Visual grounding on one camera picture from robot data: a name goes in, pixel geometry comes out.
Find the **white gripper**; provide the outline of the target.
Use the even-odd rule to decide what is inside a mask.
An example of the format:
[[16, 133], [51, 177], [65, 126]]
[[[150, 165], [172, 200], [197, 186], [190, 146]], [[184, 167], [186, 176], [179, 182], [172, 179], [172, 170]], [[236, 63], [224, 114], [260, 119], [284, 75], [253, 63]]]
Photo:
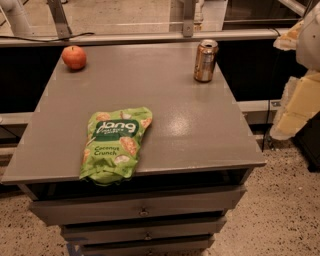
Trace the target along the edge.
[[273, 46], [279, 50], [296, 49], [296, 60], [308, 71], [303, 77], [290, 77], [285, 85], [280, 108], [273, 120], [270, 136], [276, 140], [294, 137], [320, 111], [320, 3]]

